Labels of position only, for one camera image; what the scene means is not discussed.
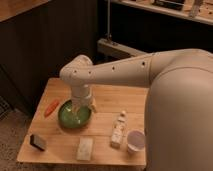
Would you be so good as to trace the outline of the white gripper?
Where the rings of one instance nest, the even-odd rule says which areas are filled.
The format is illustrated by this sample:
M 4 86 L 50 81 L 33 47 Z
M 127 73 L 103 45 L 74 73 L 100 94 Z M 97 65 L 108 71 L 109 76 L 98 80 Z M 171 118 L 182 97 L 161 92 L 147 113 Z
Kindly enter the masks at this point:
M 82 106 L 89 106 L 92 112 L 97 113 L 96 101 L 92 99 L 92 90 L 89 85 L 73 86 L 71 88 L 71 101 L 74 114 L 77 114 Z

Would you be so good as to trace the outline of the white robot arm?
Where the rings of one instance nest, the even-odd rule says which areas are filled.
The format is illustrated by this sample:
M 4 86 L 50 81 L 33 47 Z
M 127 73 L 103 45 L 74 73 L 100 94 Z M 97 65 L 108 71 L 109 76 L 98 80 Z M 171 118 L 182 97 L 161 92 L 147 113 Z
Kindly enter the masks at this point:
M 95 65 L 79 55 L 60 70 L 75 108 L 92 84 L 144 87 L 146 171 L 213 171 L 213 53 L 179 49 Z

